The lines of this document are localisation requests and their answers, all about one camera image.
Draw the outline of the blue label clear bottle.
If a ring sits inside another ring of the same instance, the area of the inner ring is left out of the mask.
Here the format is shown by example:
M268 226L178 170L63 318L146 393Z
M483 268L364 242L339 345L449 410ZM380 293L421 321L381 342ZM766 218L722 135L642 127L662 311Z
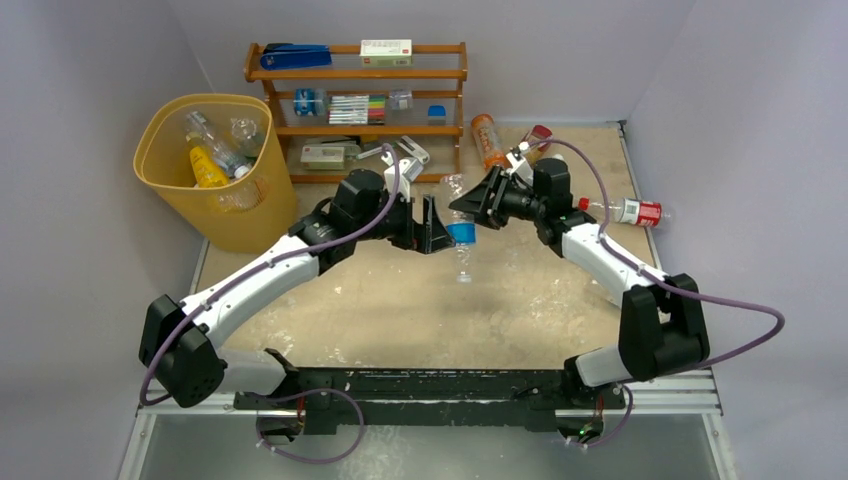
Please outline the blue label clear bottle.
M454 239L457 282L470 284L473 280L472 265L476 246L476 225L473 218L461 211L453 210L450 204L467 191L466 179L462 174L443 176L439 184L439 217Z

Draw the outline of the dark green label bottle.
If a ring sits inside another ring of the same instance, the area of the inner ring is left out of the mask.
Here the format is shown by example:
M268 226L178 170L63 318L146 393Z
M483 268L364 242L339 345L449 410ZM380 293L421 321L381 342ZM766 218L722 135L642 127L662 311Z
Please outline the dark green label bottle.
M238 151L245 157L258 157L265 143L260 123L252 118L238 117L231 118L230 124L230 136Z

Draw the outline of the clear bottle white logo cap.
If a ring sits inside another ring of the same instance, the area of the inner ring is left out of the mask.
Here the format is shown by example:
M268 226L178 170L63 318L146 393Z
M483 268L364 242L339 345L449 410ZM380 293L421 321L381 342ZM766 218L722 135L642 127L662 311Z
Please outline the clear bottle white logo cap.
M198 110L186 115L189 132L196 133L210 152L211 158L232 179L241 179L252 169L252 163Z

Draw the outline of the yellow juice bottle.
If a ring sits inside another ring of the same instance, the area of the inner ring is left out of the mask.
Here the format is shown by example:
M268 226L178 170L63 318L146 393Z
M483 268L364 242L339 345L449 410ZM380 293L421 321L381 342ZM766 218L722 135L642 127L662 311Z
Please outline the yellow juice bottle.
M199 188L218 188L230 183L226 172L213 160L200 135L189 132L185 135L189 161Z

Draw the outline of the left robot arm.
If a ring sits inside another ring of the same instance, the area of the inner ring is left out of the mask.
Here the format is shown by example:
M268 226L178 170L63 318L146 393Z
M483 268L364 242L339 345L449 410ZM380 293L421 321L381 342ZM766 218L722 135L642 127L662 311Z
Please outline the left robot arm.
M392 246L424 255L454 246L429 195L422 201L422 219L413 218L410 183L422 169L419 160L391 160L378 174L357 169L338 185L335 195L319 202L266 252L206 290L176 301L162 295L147 308L139 359L147 371L140 400L152 380L164 388L164 398L182 408L193 407L231 383L252 391L272 408L284 409L297 399L298 382L283 358L261 354L248 362L239 380L236 363L221 348L242 324L271 302L326 273L351 257L357 244L387 240Z

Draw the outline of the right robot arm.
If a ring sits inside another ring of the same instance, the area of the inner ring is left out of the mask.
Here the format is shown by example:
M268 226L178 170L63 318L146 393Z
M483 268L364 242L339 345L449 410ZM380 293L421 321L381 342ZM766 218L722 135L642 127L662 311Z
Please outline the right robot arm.
M532 222L542 244L580 266L614 297L620 308L617 342L564 363L561 392L569 404L584 407L599 396L601 386L651 380L709 356L695 281L642 267L617 243L603 241L596 220L574 204L564 161L539 161L529 180L495 167L449 207L493 230L512 218Z

